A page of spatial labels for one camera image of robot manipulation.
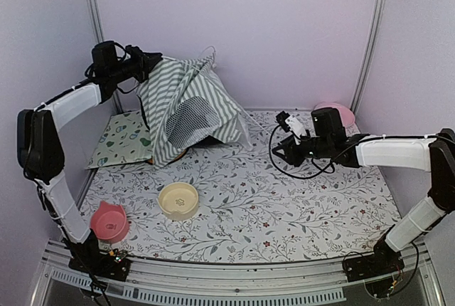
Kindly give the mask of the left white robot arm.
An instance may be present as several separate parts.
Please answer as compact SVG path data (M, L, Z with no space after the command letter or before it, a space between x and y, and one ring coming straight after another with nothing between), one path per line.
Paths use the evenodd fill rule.
M98 43L80 83L18 113L17 160L23 175L36 185L43 209L60 227L68 245L82 248L77 259L90 273L100 273L106 260L92 247L97 243L96 235L80 215L68 188L59 131L87 110L107 102L120 83L131 78L146 82L162 59L161 53L143 52L137 46Z

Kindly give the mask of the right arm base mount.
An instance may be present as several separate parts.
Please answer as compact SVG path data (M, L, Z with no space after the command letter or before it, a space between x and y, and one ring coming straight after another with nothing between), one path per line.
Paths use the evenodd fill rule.
M348 282L398 273L405 267L401 253L393 250L379 249L368 255L357 252L355 254L346 256L342 261L342 268Z

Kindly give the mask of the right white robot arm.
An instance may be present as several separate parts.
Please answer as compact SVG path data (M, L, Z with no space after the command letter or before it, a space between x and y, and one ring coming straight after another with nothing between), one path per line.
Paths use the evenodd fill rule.
M312 111L311 120L314 134L295 116L280 112L277 126L289 136L276 147L268 147L269 157L279 157L293 167L307 159L325 159L326 165L316 168L316 176L333 172L336 165L397 167L431 174L427 195L381 236L368 258L370 272L382 275L394 265L395 255L454 211L454 131L444 128L430 135L348 136L339 111L332 107Z

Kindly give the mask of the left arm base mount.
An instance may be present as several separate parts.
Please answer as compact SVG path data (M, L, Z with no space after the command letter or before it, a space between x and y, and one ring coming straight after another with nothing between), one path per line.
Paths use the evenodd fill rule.
M127 280L132 262L128 258L117 260L114 256L101 253L96 250L91 253L83 253L80 250L71 249L69 268L82 273L87 273L96 278L107 278L120 282Z

